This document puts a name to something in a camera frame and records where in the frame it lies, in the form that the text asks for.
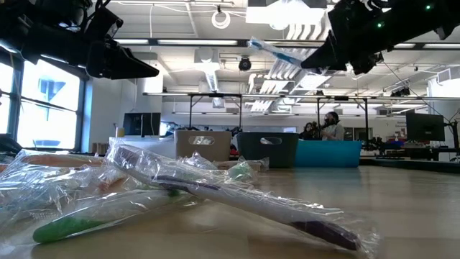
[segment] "plastic bin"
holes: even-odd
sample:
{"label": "plastic bin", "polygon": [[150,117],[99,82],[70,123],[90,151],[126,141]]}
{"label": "plastic bin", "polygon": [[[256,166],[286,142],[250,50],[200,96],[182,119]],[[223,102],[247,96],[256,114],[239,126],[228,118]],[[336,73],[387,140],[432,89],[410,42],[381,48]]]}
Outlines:
{"label": "plastic bin", "polygon": [[176,158],[189,158],[195,151],[211,162],[230,158],[230,132],[176,130],[174,139]]}
{"label": "plastic bin", "polygon": [[298,134],[242,132],[237,136],[238,152],[247,160],[270,158],[270,168],[292,168]]}
{"label": "plastic bin", "polygon": [[360,141],[299,141],[295,167],[356,168]]}

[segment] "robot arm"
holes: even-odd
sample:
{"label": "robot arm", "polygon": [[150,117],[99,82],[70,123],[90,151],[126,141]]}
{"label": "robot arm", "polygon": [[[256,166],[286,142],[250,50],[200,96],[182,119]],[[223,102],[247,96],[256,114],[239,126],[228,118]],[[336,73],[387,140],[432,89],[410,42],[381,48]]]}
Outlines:
{"label": "robot arm", "polygon": [[0,0],[0,47],[32,63],[46,57],[85,68],[96,78],[157,76],[113,40],[123,21],[105,7],[109,2],[97,1],[88,17],[89,0]]}
{"label": "robot arm", "polygon": [[328,13],[331,31],[302,68],[369,72],[383,50],[434,30],[445,40],[460,23],[458,0],[340,0]]}

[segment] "wooden table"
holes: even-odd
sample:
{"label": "wooden table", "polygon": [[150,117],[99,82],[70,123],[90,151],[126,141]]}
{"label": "wooden table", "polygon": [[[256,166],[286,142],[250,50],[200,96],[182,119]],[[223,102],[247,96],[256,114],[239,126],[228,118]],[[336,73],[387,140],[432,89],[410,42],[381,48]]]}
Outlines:
{"label": "wooden table", "polygon": [[[261,174],[259,188],[372,218],[385,237],[379,258],[460,258],[458,176],[371,166],[297,169]],[[207,202],[48,245],[3,250],[0,258],[354,258],[291,235],[278,223]]]}

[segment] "pole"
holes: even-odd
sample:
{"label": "pole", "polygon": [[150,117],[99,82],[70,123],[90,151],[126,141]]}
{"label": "pole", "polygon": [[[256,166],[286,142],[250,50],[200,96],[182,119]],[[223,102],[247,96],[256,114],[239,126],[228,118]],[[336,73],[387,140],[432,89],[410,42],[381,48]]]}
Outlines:
{"label": "pole", "polygon": [[320,132],[320,128],[321,128],[321,125],[320,125],[320,119],[319,119],[319,111],[321,110],[321,107],[319,106],[319,98],[316,99],[316,110],[318,112],[318,138],[321,137],[321,132]]}
{"label": "pole", "polygon": [[243,97],[239,97],[239,130],[242,129],[242,123],[243,122]]}
{"label": "pole", "polygon": [[192,109],[193,109],[193,96],[190,96],[190,117],[188,118],[188,129],[192,129]]}
{"label": "pole", "polygon": [[364,114],[366,118],[366,150],[369,150],[369,115],[367,113],[367,99],[364,100]]}

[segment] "monitor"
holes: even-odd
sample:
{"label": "monitor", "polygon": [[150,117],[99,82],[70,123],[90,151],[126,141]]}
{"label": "monitor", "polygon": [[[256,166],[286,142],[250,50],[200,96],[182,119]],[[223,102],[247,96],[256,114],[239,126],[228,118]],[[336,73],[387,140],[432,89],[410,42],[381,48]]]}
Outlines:
{"label": "monitor", "polygon": [[444,117],[432,114],[406,114],[408,140],[445,141]]}
{"label": "monitor", "polygon": [[153,136],[160,133],[161,113],[126,113],[123,128],[125,135]]}

